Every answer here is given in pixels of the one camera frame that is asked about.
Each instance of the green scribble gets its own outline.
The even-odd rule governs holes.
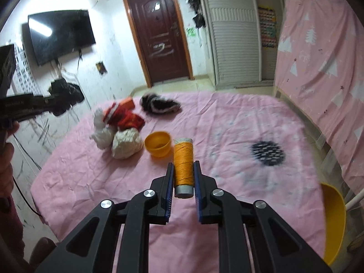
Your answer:
[[[195,28],[187,28],[187,37],[196,37]]]

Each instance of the hand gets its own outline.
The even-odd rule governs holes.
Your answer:
[[[14,122],[13,128],[8,131],[8,137],[19,129],[19,123]],[[14,146],[6,143],[3,153],[0,155],[0,197],[10,197],[14,188],[13,167],[11,159],[14,155]]]

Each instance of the door frame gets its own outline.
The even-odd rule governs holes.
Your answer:
[[[178,3],[177,0],[173,0],[173,3],[174,3],[174,7],[176,8],[176,12],[177,12],[178,26],[179,26],[179,29],[181,30],[181,34],[182,34],[183,48],[184,48],[184,51],[185,51],[187,68],[188,68],[188,73],[189,73],[188,78],[190,80],[194,80],[193,73],[192,73],[191,57],[190,57],[190,52],[189,52],[189,49],[188,49],[185,28],[183,26],[181,9],[179,7],[179,3]],[[141,44],[140,44],[140,41],[139,41],[138,32],[137,32],[137,29],[135,27],[134,18],[133,18],[132,11],[130,9],[128,0],[124,0],[124,5],[125,5],[125,10],[126,10],[126,15],[128,16],[128,21],[129,21],[130,28],[131,28],[131,33],[133,35],[135,47],[136,47],[136,50],[137,50],[137,53],[138,53],[138,56],[139,56],[139,59],[140,59],[141,65],[142,65],[144,77],[145,77],[145,80],[147,82],[148,88],[151,88],[152,87],[152,80],[150,79],[148,66],[146,64],[146,61],[145,61],[145,58],[144,58],[144,55],[143,55],[143,52],[142,52],[142,49],[141,49]]]

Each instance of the tv screen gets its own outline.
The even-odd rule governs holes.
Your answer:
[[[28,24],[39,66],[96,43],[87,10],[32,14]]]

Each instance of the tiled floor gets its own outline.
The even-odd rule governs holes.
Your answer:
[[[184,80],[173,83],[164,83],[156,85],[150,89],[140,89],[134,93],[132,96],[141,96],[146,92],[155,92],[158,94],[167,92],[196,92],[196,91],[214,91],[214,86],[208,78],[202,78],[198,80]],[[239,88],[239,89],[227,89],[220,90],[219,92],[230,92],[237,94],[258,94],[258,95],[272,95],[273,87],[271,86],[261,86],[261,87],[249,87],[249,88]],[[312,150],[312,156],[317,169],[317,175],[320,181],[327,182],[334,185],[337,189],[341,190],[343,187],[343,180],[341,178],[341,169],[338,165],[334,168],[331,175],[327,175],[325,171],[322,170],[322,162],[326,154],[316,147],[315,139],[312,138],[309,128],[306,128],[307,141],[310,144]],[[347,245],[354,239],[362,229],[362,220],[360,212],[353,211],[347,214],[347,224],[346,233],[343,241],[343,245],[337,260],[332,265],[334,273],[342,272],[347,264],[351,261],[352,255],[346,252]]]

